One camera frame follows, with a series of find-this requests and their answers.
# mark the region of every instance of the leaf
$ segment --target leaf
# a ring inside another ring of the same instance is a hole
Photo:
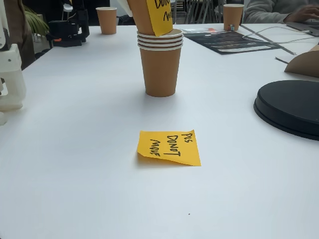
[[[25,16],[33,33],[37,33],[42,36],[46,35],[49,27],[40,17],[36,15],[36,13],[26,11]]]

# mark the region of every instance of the white table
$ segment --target white table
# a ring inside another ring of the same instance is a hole
[[[303,32],[290,31],[288,29],[292,29],[292,28],[286,26],[285,24],[280,24],[280,23],[278,24],[243,24],[243,25],[253,30],[254,32],[263,30],[270,26],[280,26],[280,27],[287,28],[287,30],[282,28],[271,28],[259,33],[262,36],[272,40],[273,42],[285,42],[285,41],[313,37]],[[301,54],[301,53],[310,51],[314,46],[318,45],[318,42],[319,42],[319,37],[316,37],[316,38],[301,40],[297,42],[281,44],[281,45],[286,47],[288,50],[291,50],[297,54]]]
[[[2,239],[318,238],[319,142],[253,110],[264,84],[314,78],[284,73],[281,49],[185,39],[176,94],[153,98],[135,27],[90,30],[24,71],[24,107],[0,127]],[[138,163],[140,130],[192,129],[201,167]]]

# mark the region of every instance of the cable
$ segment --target cable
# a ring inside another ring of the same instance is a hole
[[[244,35],[244,36],[243,36],[243,39],[246,39],[246,40],[247,40],[246,37],[251,36],[251,35],[255,35],[255,34],[259,33],[259,32],[268,30],[268,29],[270,29],[270,28],[282,28],[282,29],[286,29],[286,30],[290,30],[290,31],[303,32],[303,33],[309,33],[309,32],[310,32],[310,31],[298,31],[298,30],[294,30],[294,29],[286,28],[286,27],[282,27],[282,26],[272,26],[272,27],[265,28],[265,29],[263,29],[263,30],[261,30],[261,31],[253,32],[253,33],[250,33],[250,34],[248,34],[248,35]],[[297,40],[284,41],[284,42],[263,41],[263,40],[251,39],[251,38],[249,38],[249,40],[258,41],[258,42],[266,42],[266,43],[275,43],[275,44],[286,44],[286,43],[291,43],[291,42],[301,41],[301,40],[306,40],[306,39],[312,39],[312,38],[317,38],[317,37],[313,36],[313,37],[301,38],[301,39],[297,39]]]

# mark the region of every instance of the black round object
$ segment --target black round object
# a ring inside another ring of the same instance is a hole
[[[319,140],[319,83],[276,81],[259,89],[257,115],[285,132]]]

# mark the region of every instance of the paper cup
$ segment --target paper cup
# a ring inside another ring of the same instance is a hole
[[[170,39],[179,38],[183,36],[183,31],[179,29],[173,29],[171,32],[163,36],[147,35],[138,31],[138,36],[144,39],[149,39],[149,40],[154,40],[154,39],[170,40]]]
[[[116,33],[116,7],[98,7],[98,13],[101,32],[104,35]]]
[[[182,44],[173,48],[140,46],[146,94],[167,97],[175,93]]]
[[[139,32],[155,36],[146,0],[128,0],[128,4]]]
[[[179,37],[179,38],[173,38],[173,39],[169,39],[169,40],[153,40],[153,39],[145,39],[142,37],[138,36],[138,40],[145,42],[145,43],[154,43],[154,44],[167,44],[167,43],[175,43],[175,42],[179,42],[181,40],[183,40],[183,36]]]
[[[243,14],[243,4],[225,4],[223,7],[224,30],[237,31]]]
[[[178,41],[176,43],[169,43],[169,44],[151,44],[151,43],[145,43],[142,42],[140,40],[138,40],[138,44],[145,46],[145,47],[156,47],[156,48],[171,48],[171,47],[175,47],[175,46],[180,46],[181,44],[183,44],[183,40],[182,41]]]

